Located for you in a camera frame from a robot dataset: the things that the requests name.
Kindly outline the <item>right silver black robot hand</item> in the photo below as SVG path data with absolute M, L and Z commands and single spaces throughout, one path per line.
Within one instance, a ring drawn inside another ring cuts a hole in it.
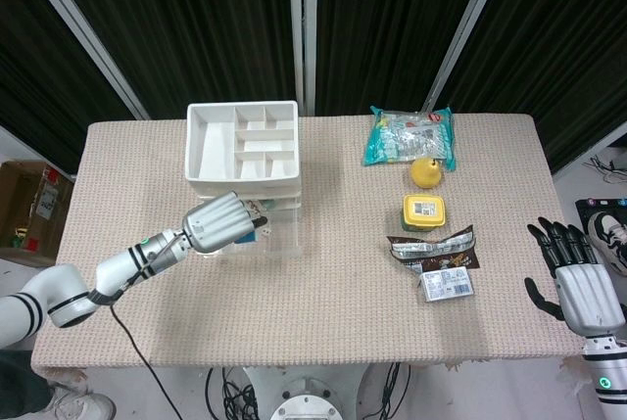
M 610 337 L 626 325 L 625 311 L 606 268 L 598 262 L 588 237 L 573 225 L 538 218 L 528 231 L 536 240 L 558 296 L 550 302 L 526 277 L 524 286 L 534 306 L 576 335 L 585 338 Z

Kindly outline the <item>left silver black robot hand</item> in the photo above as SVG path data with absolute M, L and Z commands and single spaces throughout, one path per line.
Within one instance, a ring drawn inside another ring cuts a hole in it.
M 190 210 L 182 220 L 182 229 L 196 252 L 210 254 L 266 224 L 265 216 L 252 216 L 230 191 Z

